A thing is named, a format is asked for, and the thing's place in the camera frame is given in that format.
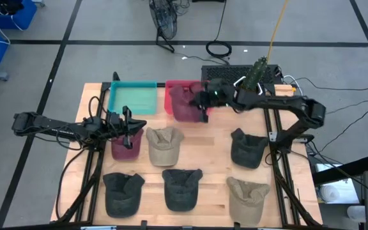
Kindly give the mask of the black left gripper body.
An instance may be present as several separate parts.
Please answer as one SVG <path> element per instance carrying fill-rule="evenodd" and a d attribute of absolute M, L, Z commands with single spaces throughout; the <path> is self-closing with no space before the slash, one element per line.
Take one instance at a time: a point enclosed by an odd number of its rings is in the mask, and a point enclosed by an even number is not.
<path fill-rule="evenodd" d="M 131 110 L 123 111 L 124 119 L 116 112 L 107 111 L 106 115 L 106 139 L 118 138 L 123 135 L 123 141 L 130 141 L 130 128 L 128 121 L 132 116 Z"/>

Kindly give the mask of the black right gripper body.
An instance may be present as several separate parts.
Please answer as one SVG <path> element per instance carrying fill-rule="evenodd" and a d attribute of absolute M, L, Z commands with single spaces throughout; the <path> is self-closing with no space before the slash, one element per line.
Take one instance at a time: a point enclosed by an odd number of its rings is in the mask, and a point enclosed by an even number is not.
<path fill-rule="evenodd" d="M 204 83 L 203 105 L 205 107 L 223 107 L 234 99 L 235 87 L 222 79 L 213 79 Z"/>

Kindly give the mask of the maroon baseball cap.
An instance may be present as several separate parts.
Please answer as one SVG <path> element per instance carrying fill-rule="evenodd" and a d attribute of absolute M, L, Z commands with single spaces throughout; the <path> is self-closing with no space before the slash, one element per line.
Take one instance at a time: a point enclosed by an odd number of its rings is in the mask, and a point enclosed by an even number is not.
<path fill-rule="evenodd" d="M 204 122 L 203 112 L 190 102 L 196 93 L 204 91 L 202 82 L 193 82 L 188 87 L 173 86 L 169 95 L 171 96 L 172 113 L 176 121 L 198 123 Z"/>
<path fill-rule="evenodd" d="M 123 145 L 124 135 L 118 138 L 112 138 L 111 151 L 113 159 L 117 161 L 129 161 L 135 160 L 140 153 L 141 139 L 144 133 L 143 129 L 140 129 L 130 140 L 133 143 L 133 148 L 128 149 Z"/>

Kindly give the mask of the beige baseball cap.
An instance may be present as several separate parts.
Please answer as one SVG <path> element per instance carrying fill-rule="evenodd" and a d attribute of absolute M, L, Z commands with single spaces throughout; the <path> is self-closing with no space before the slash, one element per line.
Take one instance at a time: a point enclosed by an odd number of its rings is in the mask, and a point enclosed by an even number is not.
<path fill-rule="evenodd" d="M 245 226 L 257 226 L 270 186 L 234 177 L 228 177 L 226 183 L 229 187 L 229 215 L 232 220 Z"/>
<path fill-rule="evenodd" d="M 154 166 L 167 167 L 177 164 L 183 133 L 172 126 L 147 128 L 146 138 L 149 144 L 149 160 Z"/>

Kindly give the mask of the dark grey baseball cap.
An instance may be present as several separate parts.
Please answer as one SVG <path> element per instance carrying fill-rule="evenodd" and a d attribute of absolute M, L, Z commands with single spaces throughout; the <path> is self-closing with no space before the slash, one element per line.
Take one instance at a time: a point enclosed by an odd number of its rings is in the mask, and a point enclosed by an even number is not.
<path fill-rule="evenodd" d="M 202 170 L 166 169 L 162 177 L 167 208 L 180 212 L 193 210 L 197 204 Z"/>
<path fill-rule="evenodd" d="M 144 178 L 139 174 L 113 172 L 103 176 L 105 185 L 105 210 L 112 218 L 135 215 L 141 203 Z"/>
<path fill-rule="evenodd" d="M 231 160 L 242 167 L 257 169 L 269 138 L 245 134 L 241 128 L 231 133 Z"/>

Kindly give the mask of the teal plastic bin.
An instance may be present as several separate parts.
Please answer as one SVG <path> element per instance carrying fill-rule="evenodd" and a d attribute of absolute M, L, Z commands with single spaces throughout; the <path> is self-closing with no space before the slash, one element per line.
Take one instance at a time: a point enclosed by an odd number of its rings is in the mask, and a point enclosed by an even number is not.
<path fill-rule="evenodd" d="M 108 111 L 121 114 L 127 106 L 133 114 L 157 113 L 157 83 L 150 81 L 112 81 Z"/>

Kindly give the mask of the red plastic bin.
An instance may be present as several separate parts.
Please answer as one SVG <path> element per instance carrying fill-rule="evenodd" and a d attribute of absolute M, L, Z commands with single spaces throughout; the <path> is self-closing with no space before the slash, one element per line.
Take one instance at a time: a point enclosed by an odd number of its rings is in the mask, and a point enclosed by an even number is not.
<path fill-rule="evenodd" d="M 199 82 L 199 80 L 167 80 L 165 82 L 165 96 L 164 96 L 164 109 L 168 115 L 173 115 L 173 108 L 171 104 L 171 96 L 169 91 L 174 86 L 182 86 L 189 88 L 192 83 Z"/>

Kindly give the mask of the black floor fan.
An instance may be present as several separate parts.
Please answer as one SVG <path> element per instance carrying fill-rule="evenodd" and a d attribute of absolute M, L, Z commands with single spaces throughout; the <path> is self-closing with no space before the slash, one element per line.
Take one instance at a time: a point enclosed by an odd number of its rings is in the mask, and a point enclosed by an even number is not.
<path fill-rule="evenodd" d="M 149 0 L 149 10 L 156 27 L 155 43 L 159 47 L 175 52 L 170 44 L 177 33 L 177 14 L 172 0 Z"/>

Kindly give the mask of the black beam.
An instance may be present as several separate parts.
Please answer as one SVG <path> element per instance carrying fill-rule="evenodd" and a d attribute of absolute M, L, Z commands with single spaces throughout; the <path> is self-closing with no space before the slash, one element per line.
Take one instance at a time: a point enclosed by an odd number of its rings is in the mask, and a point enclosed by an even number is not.
<path fill-rule="evenodd" d="M 315 185 L 322 185 L 363 175 L 366 171 L 368 171 L 368 157 L 342 164 L 339 167 L 333 165 L 332 168 L 314 173 L 312 179 Z"/>

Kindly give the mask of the black item in bin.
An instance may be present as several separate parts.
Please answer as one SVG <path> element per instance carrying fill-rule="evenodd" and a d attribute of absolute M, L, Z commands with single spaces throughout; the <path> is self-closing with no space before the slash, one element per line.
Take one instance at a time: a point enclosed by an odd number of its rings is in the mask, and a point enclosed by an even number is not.
<path fill-rule="evenodd" d="M 0 0 L 0 15 L 14 15 L 23 9 L 21 0 Z"/>

